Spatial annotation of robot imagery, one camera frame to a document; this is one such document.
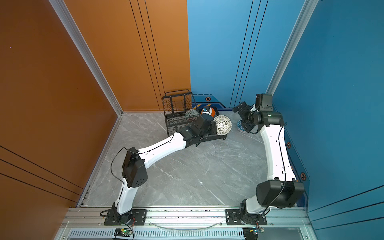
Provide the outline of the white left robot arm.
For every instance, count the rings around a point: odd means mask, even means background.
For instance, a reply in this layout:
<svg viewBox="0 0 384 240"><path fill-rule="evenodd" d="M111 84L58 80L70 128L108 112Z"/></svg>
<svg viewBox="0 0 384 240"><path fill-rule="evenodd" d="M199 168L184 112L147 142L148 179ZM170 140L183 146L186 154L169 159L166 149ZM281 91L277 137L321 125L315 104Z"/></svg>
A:
<svg viewBox="0 0 384 240"><path fill-rule="evenodd" d="M191 145L207 141L217 133L219 124L210 115L199 116L190 125L181 128L170 137L149 147L127 149L122 165L122 183L117 200L109 210L102 211L105 226L132 225L134 222L133 201L137 191L149 178L147 169L159 160Z"/></svg>

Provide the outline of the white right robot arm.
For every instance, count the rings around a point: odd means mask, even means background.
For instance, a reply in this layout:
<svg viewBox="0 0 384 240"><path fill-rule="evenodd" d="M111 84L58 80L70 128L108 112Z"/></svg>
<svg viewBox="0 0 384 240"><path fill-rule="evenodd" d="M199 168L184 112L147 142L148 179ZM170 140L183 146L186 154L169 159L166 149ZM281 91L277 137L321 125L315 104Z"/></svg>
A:
<svg viewBox="0 0 384 240"><path fill-rule="evenodd" d="M240 204L239 219L245 225L264 225L272 208L293 207L305 191L291 166L285 146L283 115L274 111L273 96L258 94L253 106L240 103L233 111L241 117L246 133L259 133L267 156L267 180L258 184L256 194Z"/></svg>

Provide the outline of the aluminium corner post right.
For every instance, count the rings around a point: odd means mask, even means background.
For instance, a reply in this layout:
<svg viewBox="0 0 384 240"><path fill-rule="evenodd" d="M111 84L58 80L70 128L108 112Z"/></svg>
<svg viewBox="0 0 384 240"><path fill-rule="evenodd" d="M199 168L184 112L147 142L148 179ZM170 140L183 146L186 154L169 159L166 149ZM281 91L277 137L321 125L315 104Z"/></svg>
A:
<svg viewBox="0 0 384 240"><path fill-rule="evenodd" d="M275 69L275 72L271 78L271 81L267 87L267 94L274 94L279 83L287 69L287 66L301 40L301 37L316 9L319 0L306 0L302 6L299 16L292 29L290 37L286 43L284 51Z"/></svg>

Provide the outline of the white lattice patterned bowl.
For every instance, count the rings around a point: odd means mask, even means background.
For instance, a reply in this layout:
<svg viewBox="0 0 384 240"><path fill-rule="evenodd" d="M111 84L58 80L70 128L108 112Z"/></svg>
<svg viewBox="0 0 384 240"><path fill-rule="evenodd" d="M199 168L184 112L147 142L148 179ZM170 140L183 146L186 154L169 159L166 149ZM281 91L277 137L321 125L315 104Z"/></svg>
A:
<svg viewBox="0 0 384 240"><path fill-rule="evenodd" d="M227 135L232 129L232 122L229 117L218 115L214 118L216 123L216 134L219 136Z"/></svg>

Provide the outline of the dark blue patterned bowl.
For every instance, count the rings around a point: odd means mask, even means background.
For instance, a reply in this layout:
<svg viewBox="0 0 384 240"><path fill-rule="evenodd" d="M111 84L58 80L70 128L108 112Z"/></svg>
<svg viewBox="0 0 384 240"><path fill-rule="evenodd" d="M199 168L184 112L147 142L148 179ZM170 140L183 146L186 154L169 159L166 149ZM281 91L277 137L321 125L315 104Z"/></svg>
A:
<svg viewBox="0 0 384 240"><path fill-rule="evenodd" d="M245 129L244 129L243 126L242 126L242 121L241 121L241 120L239 120L239 121L237 122L237 127L238 127L238 130L239 130L241 133L246 133Z"/></svg>

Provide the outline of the aluminium corner post left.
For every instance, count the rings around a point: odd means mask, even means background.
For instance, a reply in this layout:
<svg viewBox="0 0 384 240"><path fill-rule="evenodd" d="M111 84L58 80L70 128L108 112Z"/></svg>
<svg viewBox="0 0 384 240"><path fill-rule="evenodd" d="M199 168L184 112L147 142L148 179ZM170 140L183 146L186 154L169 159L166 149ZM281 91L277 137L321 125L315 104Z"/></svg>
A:
<svg viewBox="0 0 384 240"><path fill-rule="evenodd" d="M59 17L61 23L65 27L73 43L75 44L76 48L78 49L79 53L81 54L83 60L87 64L89 70L99 84L110 105L114 109L115 113L118 117L121 117L124 111L115 94L113 93L112 88L110 87L105 75L97 63L79 27L72 17L67 5L63 0L49 0L49 2Z"/></svg>

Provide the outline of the orange plastic bowl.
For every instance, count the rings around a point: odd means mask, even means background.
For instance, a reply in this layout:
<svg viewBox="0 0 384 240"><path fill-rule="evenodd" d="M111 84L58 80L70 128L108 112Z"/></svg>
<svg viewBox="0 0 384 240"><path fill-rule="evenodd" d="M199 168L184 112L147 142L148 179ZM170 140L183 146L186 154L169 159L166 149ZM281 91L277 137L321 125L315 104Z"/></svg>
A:
<svg viewBox="0 0 384 240"><path fill-rule="evenodd" d="M205 106L201 109L200 115L208 121L214 121L214 119L218 116L216 108L211 106Z"/></svg>

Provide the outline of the green circuit board left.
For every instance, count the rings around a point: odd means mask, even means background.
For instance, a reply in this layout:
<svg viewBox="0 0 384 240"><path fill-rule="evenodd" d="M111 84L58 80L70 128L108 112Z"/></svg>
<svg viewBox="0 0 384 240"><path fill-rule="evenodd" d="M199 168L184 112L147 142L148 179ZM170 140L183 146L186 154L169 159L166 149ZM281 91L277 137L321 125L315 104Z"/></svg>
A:
<svg viewBox="0 0 384 240"><path fill-rule="evenodd" d="M128 228L116 228L113 238L115 240L133 240L134 233Z"/></svg>

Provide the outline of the circuit board right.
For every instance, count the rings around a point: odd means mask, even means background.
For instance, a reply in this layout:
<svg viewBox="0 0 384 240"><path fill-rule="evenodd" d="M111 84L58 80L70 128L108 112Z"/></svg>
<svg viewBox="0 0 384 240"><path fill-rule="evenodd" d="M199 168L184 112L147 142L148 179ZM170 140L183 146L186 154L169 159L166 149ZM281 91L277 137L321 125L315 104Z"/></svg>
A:
<svg viewBox="0 0 384 240"><path fill-rule="evenodd" d="M260 230L255 228L243 228L243 236L245 240L257 240L260 232Z"/></svg>

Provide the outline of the aluminium corner post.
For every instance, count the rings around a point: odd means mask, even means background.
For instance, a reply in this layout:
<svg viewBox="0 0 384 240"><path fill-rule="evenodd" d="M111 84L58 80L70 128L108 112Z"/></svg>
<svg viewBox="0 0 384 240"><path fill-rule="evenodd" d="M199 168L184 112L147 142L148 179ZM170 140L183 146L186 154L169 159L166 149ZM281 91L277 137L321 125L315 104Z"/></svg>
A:
<svg viewBox="0 0 384 240"><path fill-rule="evenodd" d="M67 5L63 0L49 0L49 2L59 17L61 23L65 27L73 43L75 44L76 48L78 49L79 53L81 54L83 60L87 64L89 70L99 84L110 105L114 109L115 113L118 117L121 117L124 111L115 94L113 93L112 88L110 87L105 75L97 63L79 27L72 17Z"/></svg>
<svg viewBox="0 0 384 240"><path fill-rule="evenodd" d="M267 94L274 94L279 83L287 69L287 66L301 40L301 37L316 9L319 0L306 0L302 6L299 16L292 29L290 37L286 43L284 51L275 69L275 72L271 78L271 81L267 87Z"/></svg>

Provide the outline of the green patterned ceramic bowl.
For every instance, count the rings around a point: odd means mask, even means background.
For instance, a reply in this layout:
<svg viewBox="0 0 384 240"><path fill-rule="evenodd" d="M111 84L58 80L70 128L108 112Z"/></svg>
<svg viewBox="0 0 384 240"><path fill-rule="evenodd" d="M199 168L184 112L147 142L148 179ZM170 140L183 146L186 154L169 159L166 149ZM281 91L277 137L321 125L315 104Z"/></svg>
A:
<svg viewBox="0 0 384 240"><path fill-rule="evenodd" d="M199 115L200 115L200 113L196 109L190 109L190 110L186 111L185 118L186 119L192 119L192 118L198 117Z"/></svg>

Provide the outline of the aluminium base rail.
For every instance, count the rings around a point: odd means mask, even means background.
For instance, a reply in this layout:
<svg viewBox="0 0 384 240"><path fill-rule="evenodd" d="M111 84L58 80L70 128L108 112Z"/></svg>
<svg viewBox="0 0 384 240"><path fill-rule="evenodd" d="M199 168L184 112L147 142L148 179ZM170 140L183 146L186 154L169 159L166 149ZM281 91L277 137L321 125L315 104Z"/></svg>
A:
<svg viewBox="0 0 384 240"><path fill-rule="evenodd" d="M303 208L271 210L264 225L245 225L235 207L137 207L132 225L105 226L105 208L71 208L56 240L115 240L116 228L128 228L134 240L244 240L243 228L260 230L258 240L315 240Z"/></svg>

